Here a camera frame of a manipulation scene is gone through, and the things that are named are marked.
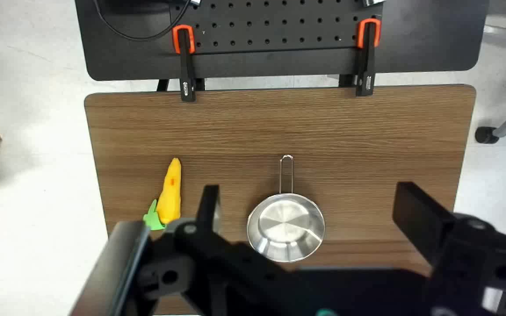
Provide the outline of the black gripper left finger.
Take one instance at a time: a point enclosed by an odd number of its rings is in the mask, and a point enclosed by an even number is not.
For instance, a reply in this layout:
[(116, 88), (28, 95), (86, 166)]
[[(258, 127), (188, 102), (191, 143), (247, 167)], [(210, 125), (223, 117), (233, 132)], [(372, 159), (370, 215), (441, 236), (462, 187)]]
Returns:
[(177, 225), (174, 234), (175, 252), (182, 257), (182, 273), (239, 276), (247, 268), (239, 260), (240, 252), (214, 232), (214, 218), (219, 211), (219, 187), (207, 185), (202, 190), (196, 217)]

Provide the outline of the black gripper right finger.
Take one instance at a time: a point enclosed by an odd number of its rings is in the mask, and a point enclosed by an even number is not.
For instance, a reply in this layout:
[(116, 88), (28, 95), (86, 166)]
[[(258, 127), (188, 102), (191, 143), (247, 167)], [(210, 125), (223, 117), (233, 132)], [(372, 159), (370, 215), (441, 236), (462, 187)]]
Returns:
[(414, 250), (434, 264), (455, 217), (414, 183), (395, 189), (391, 220)]

